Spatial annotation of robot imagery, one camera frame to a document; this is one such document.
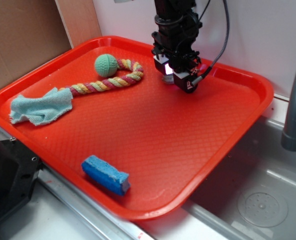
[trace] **light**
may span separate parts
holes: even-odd
[[[166,75],[173,74],[173,70],[172,70],[172,68],[169,66],[168,63],[166,63],[166,65],[164,66],[164,69],[165,69],[165,71],[166,71]]]

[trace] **cable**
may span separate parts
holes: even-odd
[[[206,7],[204,8],[204,10],[203,10],[203,12],[202,12],[202,14],[201,14],[201,16],[200,16],[200,18],[199,18],[199,21],[202,19],[202,16],[203,16],[204,13],[206,12],[206,10],[207,10],[207,8],[208,8],[208,6],[209,6],[210,1],[211,1],[211,0],[208,1]]]
[[[201,21],[202,16],[203,16],[204,13],[206,12],[206,10],[207,10],[207,8],[208,8],[208,6],[209,6],[209,4],[210,4],[210,1],[211,1],[211,0],[209,0],[209,1],[207,2],[207,5],[206,5],[206,7],[204,8],[204,10],[203,10],[203,12],[202,12],[202,14],[201,14],[201,16],[200,16],[198,22],[196,22],[196,28],[197,28],[197,29],[199,29],[199,27],[198,27],[199,22]],[[191,13],[188,13],[188,12],[187,12],[187,14],[189,14],[190,17],[192,17],[192,19],[194,19],[194,17],[191,15]],[[186,38],[183,39],[180,43],[178,43],[178,45],[177,45],[177,47],[176,47],[176,50],[175,50],[176,52],[178,51],[179,46],[180,46],[185,40],[187,40],[187,39],[191,39],[191,38],[194,38],[194,37],[195,37],[195,35],[194,35],[194,36],[188,36],[188,35],[184,32],[184,30],[182,30],[182,32],[183,32],[183,34],[186,36]]]
[[[224,39],[223,47],[222,47],[220,53],[218,54],[218,56],[215,58],[215,60],[213,60],[212,64],[207,68],[207,70],[203,74],[201,74],[201,77],[198,77],[194,81],[192,81],[193,86],[196,86],[201,80],[203,80],[210,73],[213,66],[219,60],[219,58],[222,56],[223,52],[225,51],[225,49],[227,47],[229,32],[230,32],[230,20],[229,20],[229,11],[228,11],[227,1],[226,0],[222,0],[222,1],[223,1],[223,5],[224,5],[224,11],[225,11],[226,22],[227,22],[226,36],[225,36],[225,39]]]

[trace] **white wall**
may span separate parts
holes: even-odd
[[[152,44],[157,30],[154,0],[114,3],[93,0],[103,36],[116,35]],[[196,0],[200,14],[207,0]],[[296,0],[228,0],[231,31],[219,62],[260,74],[275,93],[289,97],[296,72]],[[205,59],[219,53],[225,35],[221,0],[212,0],[193,48]]]

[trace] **stainless steel sink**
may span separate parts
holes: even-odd
[[[296,152],[282,128],[261,117],[184,208],[229,239],[296,240]]]

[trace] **tray rim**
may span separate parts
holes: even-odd
[[[18,80],[14,81],[10,85],[1,89],[0,102],[4,103],[4,100],[7,101],[9,98],[18,94],[17,91],[13,91],[13,90],[19,90],[20,92],[22,91],[22,87],[31,86],[32,84],[36,83],[39,79],[42,79],[42,76],[46,76],[52,73],[53,72],[52,69],[55,69],[55,68],[57,69],[60,66],[65,66],[66,64],[72,61],[72,60],[69,60],[69,58],[75,59],[74,58],[75,56],[79,57],[80,54],[87,53],[89,50],[92,50],[93,47],[95,46],[107,47],[107,46],[113,46],[114,44],[120,43],[120,42],[124,42],[127,44],[131,43],[136,46],[136,49],[140,50],[140,52],[137,51],[139,54],[153,57],[153,54],[151,53],[151,49],[153,48],[153,46],[146,43],[130,40],[130,39],[119,37],[119,36],[103,36],[103,37],[93,38],[77,46],[76,48],[73,48],[67,51],[66,53],[56,57],[55,59],[38,67],[37,69],[33,70],[27,75],[19,78]],[[210,64],[210,61],[206,59],[203,59],[203,62],[206,65]],[[266,78],[256,73],[231,67],[222,63],[216,63],[210,75],[217,77],[220,75],[220,70],[225,70],[225,71],[228,70],[231,73],[247,75],[248,77],[251,77],[254,79],[255,84],[258,84],[256,88],[260,88],[264,90],[264,92],[260,92],[260,94],[259,92],[256,92],[260,97],[260,104],[246,119],[246,121],[244,121],[227,140],[229,141],[231,139],[234,139],[234,142],[238,142],[238,140],[246,133],[246,131],[255,123],[255,121],[261,116],[264,110],[270,105],[273,99],[273,88],[271,83]],[[41,74],[41,76],[33,77],[35,74]],[[15,127],[13,127],[11,123],[4,120],[1,116],[0,116],[0,127],[2,127],[10,135],[21,140],[25,145],[33,149],[33,151],[35,151],[36,153],[39,151],[42,151],[37,144],[34,144],[33,141],[26,138],[23,133],[19,132]],[[60,174],[63,171],[64,174],[61,174],[61,175],[67,180],[69,180],[72,184],[77,186],[80,190],[85,192],[87,195],[89,194],[87,193],[88,191],[86,189],[91,188],[92,189],[91,195],[89,196],[95,201],[99,202],[105,208],[112,211],[114,214],[131,221],[138,221],[138,220],[154,219],[166,213],[174,211],[175,209],[180,207],[189,198],[192,192],[199,186],[199,184],[201,184],[202,180],[211,172],[211,170],[215,168],[217,164],[219,164],[221,159],[224,158],[226,153],[232,147],[233,146],[227,146],[227,142],[225,142],[221,146],[221,148],[211,157],[211,158],[218,159],[215,162],[215,164],[213,161],[207,162],[204,165],[204,167],[197,173],[197,175],[194,176],[192,180],[187,184],[187,186],[183,189],[183,191],[181,191],[171,202],[167,203],[166,205],[151,209],[150,211],[132,210],[132,209],[125,208],[121,206],[118,202],[114,201],[112,198],[107,196],[104,192],[94,187],[91,183],[84,181],[74,171],[72,171],[69,167],[65,166],[64,164],[61,164],[61,166],[57,166],[57,167],[53,167],[52,164],[48,163],[48,161],[46,162],[46,164],[49,165],[50,168],[52,168],[56,172],[60,172]],[[46,159],[52,158],[51,154],[49,153],[45,153],[43,157]]]

